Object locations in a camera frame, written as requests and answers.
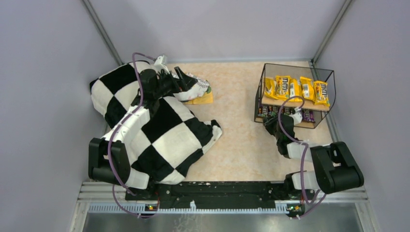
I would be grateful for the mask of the purple m&m bag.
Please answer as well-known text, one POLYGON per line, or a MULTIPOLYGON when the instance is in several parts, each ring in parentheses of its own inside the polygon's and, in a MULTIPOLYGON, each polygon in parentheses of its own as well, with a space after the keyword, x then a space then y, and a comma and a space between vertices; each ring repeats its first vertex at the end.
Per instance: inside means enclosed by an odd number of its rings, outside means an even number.
POLYGON ((257 117, 263 118, 269 115, 268 106, 260 105, 257 112, 257 117))
POLYGON ((268 106, 268 116, 276 116, 279 112, 279 108, 276 105, 268 106))

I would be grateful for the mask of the yellow candy bag barcode side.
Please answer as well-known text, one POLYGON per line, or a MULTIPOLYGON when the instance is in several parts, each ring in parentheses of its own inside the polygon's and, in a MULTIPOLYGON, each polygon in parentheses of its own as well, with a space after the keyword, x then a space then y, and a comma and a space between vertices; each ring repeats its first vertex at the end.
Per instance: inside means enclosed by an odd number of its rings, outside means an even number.
POLYGON ((265 79, 265 89, 264 95, 271 98, 271 99, 278 99, 276 89, 277 89, 277 82, 275 79, 266 78, 265 79))

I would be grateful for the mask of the yellow m&m bag front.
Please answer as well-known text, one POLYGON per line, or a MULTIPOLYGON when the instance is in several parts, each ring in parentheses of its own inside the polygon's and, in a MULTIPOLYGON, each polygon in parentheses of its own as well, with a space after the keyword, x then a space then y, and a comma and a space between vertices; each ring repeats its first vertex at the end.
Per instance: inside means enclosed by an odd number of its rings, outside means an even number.
POLYGON ((275 96, 277 99, 285 101, 289 98, 289 91, 290 91, 290 76, 276 76, 276 89, 275 89, 275 96))

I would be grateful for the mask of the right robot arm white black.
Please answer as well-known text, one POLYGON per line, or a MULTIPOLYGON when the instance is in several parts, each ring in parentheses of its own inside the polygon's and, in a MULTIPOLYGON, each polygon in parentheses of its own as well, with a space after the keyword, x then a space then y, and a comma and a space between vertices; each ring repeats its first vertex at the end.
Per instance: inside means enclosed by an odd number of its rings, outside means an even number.
POLYGON ((282 156, 300 160, 300 171, 285 177, 291 190, 332 194, 364 185, 363 173, 345 142, 319 145, 299 140, 294 133, 294 117, 283 114, 265 118, 263 125, 275 137, 282 156))

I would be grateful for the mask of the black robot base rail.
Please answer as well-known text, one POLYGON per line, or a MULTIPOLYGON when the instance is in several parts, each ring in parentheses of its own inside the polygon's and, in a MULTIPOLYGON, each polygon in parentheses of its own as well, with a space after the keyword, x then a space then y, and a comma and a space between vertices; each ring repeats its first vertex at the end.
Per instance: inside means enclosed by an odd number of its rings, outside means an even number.
POLYGON ((303 196, 290 182, 225 181, 149 184, 146 190, 131 189, 127 201, 153 201, 162 210, 270 210, 280 201, 299 204, 303 196))

